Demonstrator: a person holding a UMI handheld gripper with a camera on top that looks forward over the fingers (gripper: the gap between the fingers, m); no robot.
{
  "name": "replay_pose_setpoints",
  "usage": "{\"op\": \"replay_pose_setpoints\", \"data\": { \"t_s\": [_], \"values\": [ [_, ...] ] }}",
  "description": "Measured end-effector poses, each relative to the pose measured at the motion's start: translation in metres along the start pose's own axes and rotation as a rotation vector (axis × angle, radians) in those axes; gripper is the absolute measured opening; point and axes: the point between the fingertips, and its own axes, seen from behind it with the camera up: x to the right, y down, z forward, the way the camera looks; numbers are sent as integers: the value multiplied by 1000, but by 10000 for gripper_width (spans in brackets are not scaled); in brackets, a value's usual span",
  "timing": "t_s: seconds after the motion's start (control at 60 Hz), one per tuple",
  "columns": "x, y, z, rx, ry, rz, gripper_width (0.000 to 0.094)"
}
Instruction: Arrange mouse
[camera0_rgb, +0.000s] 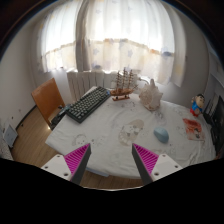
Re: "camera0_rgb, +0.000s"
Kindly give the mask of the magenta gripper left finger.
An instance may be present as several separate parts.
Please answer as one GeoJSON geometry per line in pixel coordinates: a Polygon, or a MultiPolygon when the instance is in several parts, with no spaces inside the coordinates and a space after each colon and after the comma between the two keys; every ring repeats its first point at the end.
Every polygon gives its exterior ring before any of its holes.
{"type": "Polygon", "coordinates": [[[79,185],[91,155],[91,145],[81,146],[67,155],[55,155],[42,169],[79,185]]]}

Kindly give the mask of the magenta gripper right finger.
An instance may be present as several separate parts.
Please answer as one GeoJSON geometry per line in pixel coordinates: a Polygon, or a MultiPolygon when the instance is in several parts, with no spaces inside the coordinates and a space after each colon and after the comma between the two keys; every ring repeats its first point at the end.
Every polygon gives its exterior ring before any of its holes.
{"type": "Polygon", "coordinates": [[[132,155],[144,185],[182,169],[167,154],[158,155],[135,143],[132,144],[132,155]]]}

